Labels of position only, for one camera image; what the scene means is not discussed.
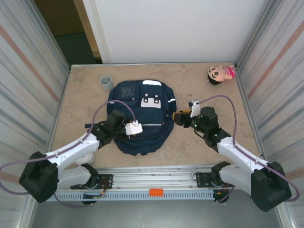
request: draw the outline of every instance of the beige floor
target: beige floor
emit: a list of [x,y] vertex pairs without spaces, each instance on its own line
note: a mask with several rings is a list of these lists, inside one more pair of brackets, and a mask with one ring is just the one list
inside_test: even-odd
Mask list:
[[[91,66],[73,68],[67,84],[62,111],[53,143],[53,150],[77,139],[86,132],[84,124],[92,121],[95,110],[108,99],[108,93],[101,89],[99,79],[111,75],[115,84],[124,80],[158,79],[171,87],[175,93],[177,108],[188,108],[188,100],[203,100],[213,95],[229,96],[237,111],[237,142],[258,155],[245,108],[236,80],[225,81],[214,86],[207,80],[207,70],[219,63],[137,65],[137,66]],[[212,106],[218,114],[220,127],[233,133],[234,118],[230,103],[224,98],[211,100],[204,105]],[[96,121],[106,119],[106,109],[102,109]],[[210,149],[192,129],[174,126],[167,141],[155,153],[146,156],[131,156],[118,150],[115,143],[95,152],[93,166],[136,167],[159,165],[216,164],[229,161]]]

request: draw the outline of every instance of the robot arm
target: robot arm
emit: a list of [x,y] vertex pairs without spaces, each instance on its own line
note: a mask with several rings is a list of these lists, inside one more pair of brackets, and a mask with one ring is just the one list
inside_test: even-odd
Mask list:
[[[257,162],[285,176],[279,163],[269,163],[253,155],[237,142],[234,144],[230,134],[219,127],[218,116],[213,107],[203,107],[198,111],[200,109],[198,102],[189,103],[189,106],[192,108],[191,111],[182,111],[173,115],[174,122],[179,126],[191,127],[196,132],[203,133],[202,138],[208,147],[230,158],[238,166],[231,166],[228,162],[216,165],[211,172],[214,183],[218,185],[230,183],[242,189],[251,195],[254,203],[262,211],[269,211],[291,197],[288,183]],[[235,145],[255,161],[242,154]]]
[[[56,190],[68,188],[77,184],[94,186],[98,172],[89,164],[83,164],[74,169],[65,170],[67,166],[84,155],[95,152],[109,144],[112,139],[127,140],[129,135],[141,133],[142,125],[138,121],[129,123],[125,115],[117,110],[112,111],[106,121],[94,124],[90,134],[85,133],[70,144],[46,154],[36,152],[30,159],[43,158],[50,155],[56,157],[28,163],[19,179],[19,183],[37,200],[44,202]],[[73,147],[65,153],[63,150]]]

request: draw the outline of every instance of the gray cup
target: gray cup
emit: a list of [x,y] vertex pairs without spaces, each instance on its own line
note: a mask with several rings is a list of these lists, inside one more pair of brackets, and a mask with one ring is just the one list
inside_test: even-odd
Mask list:
[[104,75],[100,78],[100,84],[103,87],[103,90],[109,92],[114,88],[113,81],[111,76]]

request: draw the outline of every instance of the reflective strip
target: reflective strip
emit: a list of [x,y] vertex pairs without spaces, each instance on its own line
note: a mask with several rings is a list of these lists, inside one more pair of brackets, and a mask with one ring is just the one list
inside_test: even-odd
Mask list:
[[142,126],[162,126],[161,123],[147,123],[147,124],[142,124]]
[[162,84],[158,81],[152,81],[152,80],[144,80],[142,82],[143,85],[153,85],[153,86],[161,86]]

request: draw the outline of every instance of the doll face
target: doll face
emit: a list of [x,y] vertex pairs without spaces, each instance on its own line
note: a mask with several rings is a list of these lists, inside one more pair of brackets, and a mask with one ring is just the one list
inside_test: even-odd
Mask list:
[[210,67],[208,70],[208,75],[213,80],[217,82],[222,82],[225,80],[225,70],[221,67]]

